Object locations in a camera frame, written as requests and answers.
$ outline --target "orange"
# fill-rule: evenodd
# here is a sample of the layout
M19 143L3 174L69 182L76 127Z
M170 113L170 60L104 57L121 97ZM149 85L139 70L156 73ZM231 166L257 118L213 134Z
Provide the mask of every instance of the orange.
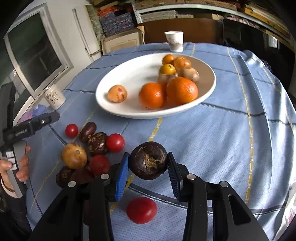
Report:
M162 64L163 65L169 64L174 59L175 59L175 57L173 55L167 54L166 56L163 57Z
M157 109L164 105L166 100L165 90L159 83L147 83L143 85L139 93L140 103L149 108Z
M197 98L198 88L191 80L177 77L168 83L166 93L172 102L182 105Z
M183 68L191 68L191 62L189 59L184 57L177 57L175 58L171 64L175 67L176 71L179 71Z
M171 64L165 64L159 68L159 74L175 74L176 69Z

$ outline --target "table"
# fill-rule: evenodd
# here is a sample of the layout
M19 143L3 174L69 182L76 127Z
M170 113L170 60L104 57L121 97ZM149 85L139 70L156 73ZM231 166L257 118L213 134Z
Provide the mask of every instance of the table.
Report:
M66 125L76 123L82 128L93 121L97 131L120 133L126 140L122 152L107 154L111 164L145 141L161 143L177 162L204 181L228 181L269 239L274 238L295 177L296 113L280 81L253 53L184 43L183 54L213 68L217 86L203 103L183 113L133 120L113 116L98 106L95 90L110 70L138 56L168 51L167 43L154 43L108 53L82 70L63 91L66 102L58 110L60 120L28 140L32 151L27 208L32 227L61 190L55 175L64 165L60 158L63 147L72 142L65 135ZM110 203L115 240L182 240L187 206L174 198L168 173L152 181L131 179L120 202ZM143 225L131 222L125 214L128 202L140 196L152 198L158 206L156 217ZM208 220L208 240L212 240L210 202Z

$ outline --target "small jar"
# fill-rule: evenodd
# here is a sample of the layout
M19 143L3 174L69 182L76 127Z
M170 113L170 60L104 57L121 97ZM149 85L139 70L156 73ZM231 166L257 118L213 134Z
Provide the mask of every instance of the small jar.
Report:
M66 100L55 84L45 88L44 97L54 110L60 108Z

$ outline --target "white cup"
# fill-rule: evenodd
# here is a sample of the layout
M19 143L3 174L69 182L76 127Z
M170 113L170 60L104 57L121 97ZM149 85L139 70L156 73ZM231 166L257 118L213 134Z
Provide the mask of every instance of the white cup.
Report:
M170 51L183 51L183 32L182 31L168 31L165 32Z

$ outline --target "stacked fabric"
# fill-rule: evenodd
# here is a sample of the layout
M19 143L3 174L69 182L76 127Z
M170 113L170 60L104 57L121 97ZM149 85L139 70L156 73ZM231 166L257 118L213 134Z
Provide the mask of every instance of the stacked fabric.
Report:
M132 12L118 10L111 6L98 13L106 37L118 34L120 32L135 27L135 21Z

